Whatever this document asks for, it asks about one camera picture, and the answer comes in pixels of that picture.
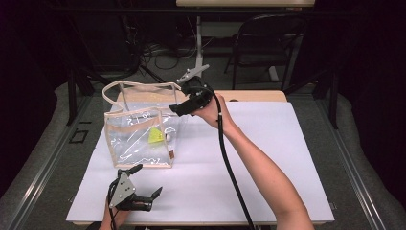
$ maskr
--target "clear vinyl bag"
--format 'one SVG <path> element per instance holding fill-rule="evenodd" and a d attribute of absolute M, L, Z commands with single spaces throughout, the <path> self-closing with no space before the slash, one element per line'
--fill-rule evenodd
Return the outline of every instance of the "clear vinyl bag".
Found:
<path fill-rule="evenodd" d="M 110 105 L 104 112 L 107 145 L 116 168 L 170 168 L 187 116 L 169 109 L 184 99 L 175 83 L 115 81 L 102 91 Z"/>

